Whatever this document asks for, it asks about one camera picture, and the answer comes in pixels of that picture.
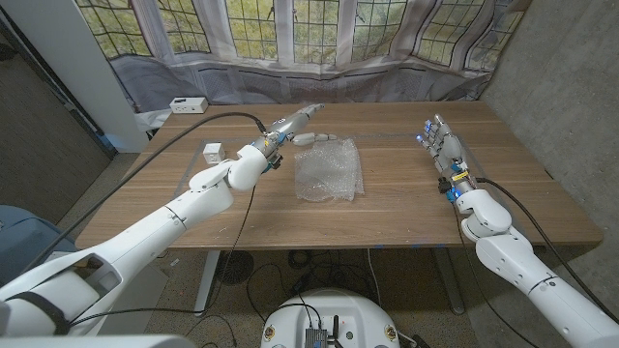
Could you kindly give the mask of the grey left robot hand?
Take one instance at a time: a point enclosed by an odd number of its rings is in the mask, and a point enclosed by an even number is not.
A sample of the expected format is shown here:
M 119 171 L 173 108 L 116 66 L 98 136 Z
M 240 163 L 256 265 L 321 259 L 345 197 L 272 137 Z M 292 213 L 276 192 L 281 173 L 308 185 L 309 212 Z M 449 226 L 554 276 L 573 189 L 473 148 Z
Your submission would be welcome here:
M 324 103 L 315 103 L 305 106 L 295 113 L 275 121 L 267 130 L 263 132 L 251 146 L 257 148 L 267 160 L 264 171 L 271 168 L 277 169 L 280 166 L 282 156 L 279 154 L 279 147 L 287 140 L 295 146 L 306 146 L 314 142 L 337 140 L 338 137 L 329 133 L 302 133 L 311 117 L 325 107 Z

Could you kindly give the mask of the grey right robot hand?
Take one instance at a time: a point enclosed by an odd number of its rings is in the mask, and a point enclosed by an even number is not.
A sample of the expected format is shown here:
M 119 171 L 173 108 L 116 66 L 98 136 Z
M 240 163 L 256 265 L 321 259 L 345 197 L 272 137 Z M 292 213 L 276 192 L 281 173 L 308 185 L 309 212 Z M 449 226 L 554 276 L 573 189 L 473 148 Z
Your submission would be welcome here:
M 466 162 L 464 148 L 459 138 L 440 114 L 426 120 L 423 132 L 416 135 L 417 141 L 434 160 L 439 172 L 438 189 L 455 203 L 463 194 L 478 188 Z

